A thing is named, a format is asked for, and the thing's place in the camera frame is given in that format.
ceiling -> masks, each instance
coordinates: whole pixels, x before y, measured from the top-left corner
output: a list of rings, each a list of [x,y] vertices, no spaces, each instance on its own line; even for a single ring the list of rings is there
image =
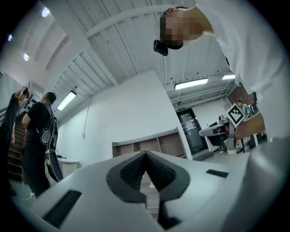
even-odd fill
[[[64,110],[56,112],[59,120],[89,96],[149,69],[155,70],[175,109],[225,97],[235,85],[234,80],[221,80],[230,69],[214,37],[203,36],[179,50],[170,50],[167,57],[154,52],[159,17],[177,5],[193,7],[195,2],[38,2],[13,32],[13,43],[4,50],[6,60],[19,63],[21,71],[45,91],[56,92],[59,101],[70,90],[77,92]],[[45,18],[41,16],[44,6],[51,11]],[[28,62],[21,56],[24,52],[30,56]],[[15,70],[7,67],[15,75]],[[204,77],[209,79],[205,85],[174,90],[176,83]]]

round spotlight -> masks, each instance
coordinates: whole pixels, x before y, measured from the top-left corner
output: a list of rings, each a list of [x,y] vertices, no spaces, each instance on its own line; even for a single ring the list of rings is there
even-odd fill
[[[28,61],[29,60],[29,55],[27,53],[24,53],[23,58],[24,58],[25,61]]]
[[[12,35],[10,34],[8,35],[8,41],[11,41],[11,39],[12,39]]]
[[[49,14],[49,9],[47,9],[47,7],[44,7],[41,12],[42,17],[46,17],[48,16],[48,14]]]

black camera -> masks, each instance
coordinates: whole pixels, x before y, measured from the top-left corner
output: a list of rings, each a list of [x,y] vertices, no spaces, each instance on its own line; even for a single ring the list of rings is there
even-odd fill
[[[166,44],[162,43],[160,40],[154,40],[154,51],[160,53],[163,56],[168,55],[168,47]]]

door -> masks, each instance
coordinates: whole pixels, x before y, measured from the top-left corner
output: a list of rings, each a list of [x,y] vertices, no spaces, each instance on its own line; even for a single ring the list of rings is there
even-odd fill
[[[200,126],[191,109],[178,112],[177,116],[185,133],[191,155],[194,155],[208,148],[204,137],[200,137],[198,132]]]

